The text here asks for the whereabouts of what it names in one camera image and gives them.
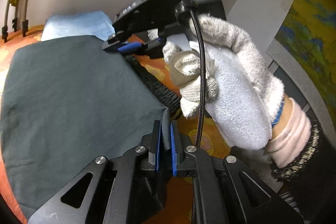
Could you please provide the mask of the right forearm pink sleeve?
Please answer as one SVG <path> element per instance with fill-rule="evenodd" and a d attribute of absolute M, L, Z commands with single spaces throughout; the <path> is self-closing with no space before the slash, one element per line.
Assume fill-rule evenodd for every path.
<path fill-rule="evenodd" d="M 307 223 L 335 218 L 335 148 L 320 124 L 293 98 L 284 97 L 282 112 L 266 146 L 272 177 L 287 188 L 285 198 Z"/>

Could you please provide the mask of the right hand in white glove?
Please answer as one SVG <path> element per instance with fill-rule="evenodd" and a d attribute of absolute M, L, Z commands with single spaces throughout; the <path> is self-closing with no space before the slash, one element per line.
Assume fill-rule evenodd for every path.
<path fill-rule="evenodd" d="M 270 73 L 250 35 L 223 19 L 198 18 L 205 43 L 205 109 L 228 146 L 259 150 L 272 138 L 280 116 L 284 84 Z M 201 109 L 201 60 L 195 39 L 165 42 L 163 58 L 179 87 L 185 118 Z"/>

